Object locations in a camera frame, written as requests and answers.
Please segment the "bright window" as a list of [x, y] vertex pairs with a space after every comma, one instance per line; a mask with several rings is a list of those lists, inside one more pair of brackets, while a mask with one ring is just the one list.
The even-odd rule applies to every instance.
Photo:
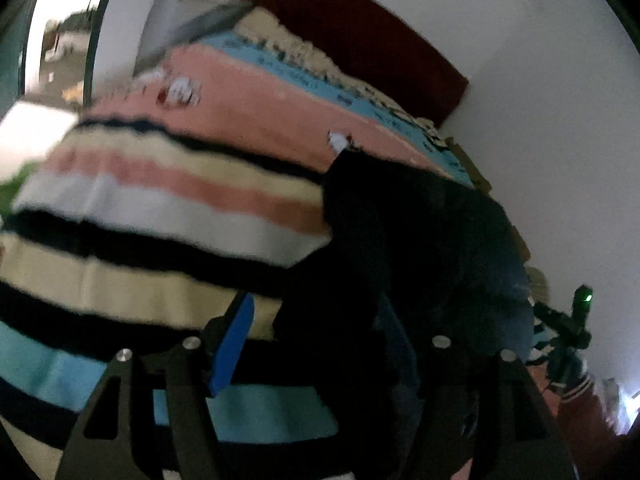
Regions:
[[88, 105], [109, 1], [35, 0], [21, 58], [22, 99], [70, 112]]

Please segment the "olive green mattress edge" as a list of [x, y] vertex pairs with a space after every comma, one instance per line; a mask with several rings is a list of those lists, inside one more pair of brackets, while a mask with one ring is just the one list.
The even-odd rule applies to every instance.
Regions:
[[[482, 175], [477, 166], [472, 162], [471, 157], [465, 153], [464, 149], [460, 144], [454, 140], [452, 136], [448, 136], [445, 139], [445, 142], [449, 148], [449, 151], [456, 156], [458, 162], [462, 168], [466, 171], [468, 176], [471, 179], [473, 188], [477, 191], [480, 191], [484, 195], [491, 197], [492, 185], [490, 182]], [[532, 254], [526, 244], [526, 241], [521, 237], [521, 233], [518, 232], [518, 229], [514, 224], [511, 226], [511, 232], [514, 237], [516, 247], [518, 248], [518, 254], [520, 255], [521, 260], [524, 263], [528, 263], [530, 258], [532, 258]]]

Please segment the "pink Hello Kitty bedspread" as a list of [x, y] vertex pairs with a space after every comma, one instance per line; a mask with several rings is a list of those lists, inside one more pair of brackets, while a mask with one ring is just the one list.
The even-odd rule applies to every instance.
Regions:
[[473, 186], [429, 120], [256, 8], [104, 98], [8, 183], [1, 426], [18, 462], [2, 477], [54, 477], [90, 349], [198, 327], [243, 285], [268, 338], [286, 271], [330, 238], [317, 178], [344, 140]]

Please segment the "dark red headboard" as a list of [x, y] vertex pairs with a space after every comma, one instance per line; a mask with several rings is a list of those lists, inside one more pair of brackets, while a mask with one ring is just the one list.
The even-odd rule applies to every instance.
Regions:
[[437, 127], [458, 107], [469, 84], [439, 50], [374, 0], [259, 0], [259, 5], [332, 58], [344, 74]]

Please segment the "large black garment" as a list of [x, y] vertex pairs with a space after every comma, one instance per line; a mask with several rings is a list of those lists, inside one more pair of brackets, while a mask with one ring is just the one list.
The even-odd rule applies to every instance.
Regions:
[[292, 267], [274, 339], [311, 376], [358, 479], [447, 479], [528, 353], [528, 279], [502, 207], [348, 148], [322, 179], [326, 246]]

